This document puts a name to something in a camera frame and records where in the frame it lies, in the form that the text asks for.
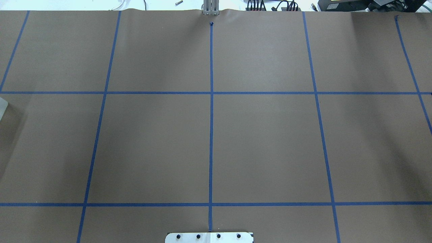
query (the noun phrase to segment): white object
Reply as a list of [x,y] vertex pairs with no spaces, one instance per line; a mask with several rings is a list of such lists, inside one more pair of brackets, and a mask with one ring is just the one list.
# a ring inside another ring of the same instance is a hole
[[0,98],[0,120],[3,117],[4,111],[6,111],[7,105],[8,105],[7,101]]
[[165,243],[253,243],[250,232],[169,233]]

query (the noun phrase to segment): metal clamp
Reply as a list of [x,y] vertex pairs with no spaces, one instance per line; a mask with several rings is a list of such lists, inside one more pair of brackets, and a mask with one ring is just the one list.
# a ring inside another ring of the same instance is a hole
[[204,15],[219,15],[219,0],[204,0],[201,8]]

